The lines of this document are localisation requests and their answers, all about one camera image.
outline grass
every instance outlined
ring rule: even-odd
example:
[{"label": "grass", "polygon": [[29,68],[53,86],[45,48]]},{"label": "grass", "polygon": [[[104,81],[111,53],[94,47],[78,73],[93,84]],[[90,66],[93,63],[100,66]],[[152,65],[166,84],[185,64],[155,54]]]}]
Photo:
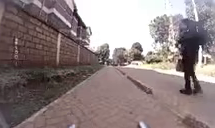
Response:
[{"label": "grass", "polygon": [[150,69],[171,70],[171,69],[175,69],[175,64],[162,62],[162,63],[153,63],[153,64],[143,64],[142,67],[150,68]]},{"label": "grass", "polygon": [[2,106],[5,106],[2,112],[8,124],[14,127],[21,123],[100,68],[95,65],[0,72],[0,85],[4,86],[3,93],[0,90]]},{"label": "grass", "polygon": [[196,68],[196,73],[215,77],[215,65],[205,65],[203,68]]},{"label": "grass", "polygon": [[[144,65],[141,65],[141,67],[147,68],[147,69],[172,70],[172,69],[175,69],[175,64],[164,62],[164,63],[144,64]],[[209,65],[203,66],[202,68],[197,67],[196,73],[215,77],[215,65],[209,64]]]}]

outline asphalt road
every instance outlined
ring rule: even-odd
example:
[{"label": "asphalt road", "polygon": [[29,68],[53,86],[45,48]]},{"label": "asphalt road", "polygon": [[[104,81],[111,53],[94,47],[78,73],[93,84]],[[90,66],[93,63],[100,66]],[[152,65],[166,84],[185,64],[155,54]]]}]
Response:
[{"label": "asphalt road", "polygon": [[186,96],[179,93],[184,88],[183,77],[161,74],[152,70],[120,68],[129,76],[153,89],[154,96],[180,114],[191,114],[215,128],[215,84],[200,82],[204,93]]}]

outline wall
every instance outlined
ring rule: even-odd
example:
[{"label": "wall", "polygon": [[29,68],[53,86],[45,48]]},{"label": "wall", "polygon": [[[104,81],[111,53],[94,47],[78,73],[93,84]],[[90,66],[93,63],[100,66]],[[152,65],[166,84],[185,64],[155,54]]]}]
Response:
[{"label": "wall", "polygon": [[[61,35],[59,52],[58,35]],[[93,52],[83,46],[80,48],[78,53],[75,40],[60,34],[53,26],[23,9],[6,4],[0,24],[0,65],[40,67],[96,63],[97,57]]]}]

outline utility pole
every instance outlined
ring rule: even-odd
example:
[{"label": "utility pole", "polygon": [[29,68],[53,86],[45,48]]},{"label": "utility pole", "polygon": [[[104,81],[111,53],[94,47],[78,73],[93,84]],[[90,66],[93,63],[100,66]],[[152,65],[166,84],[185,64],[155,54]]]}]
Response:
[{"label": "utility pole", "polygon": [[[199,17],[198,17],[198,13],[197,13],[197,9],[196,9],[195,0],[192,0],[192,4],[193,4],[193,12],[194,12],[195,20],[198,22]],[[203,58],[203,49],[201,46],[199,46],[199,52],[198,52],[198,66],[199,67],[202,66],[202,58]]]},{"label": "utility pole", "polygon": [[170,43],[172,43],[172,47],[170,47],[170,50],[172,52],[175,52],[176,48],[175,48],[175,32],[174,32],[174,24],[173,24],[173,16],[172,16],[172,4],[170,2],[170,0],[165,0],[165,10],[166,10],[166,14],[167,16],[169,16],[169,22],[170,22],[170,26],[169,26],[169,37],[168,37],[168,41]]}]

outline bush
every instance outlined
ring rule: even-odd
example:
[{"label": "bush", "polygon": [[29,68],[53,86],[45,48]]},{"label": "bush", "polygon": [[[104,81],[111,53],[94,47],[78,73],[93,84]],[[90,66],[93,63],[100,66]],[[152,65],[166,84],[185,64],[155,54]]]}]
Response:
[{"label": "bush", "polygon": [[163,62],[163,59],[157,55],[147,55],[145,57],[145,61],[147,64],[152,64],[152,63],[160,63]]}]

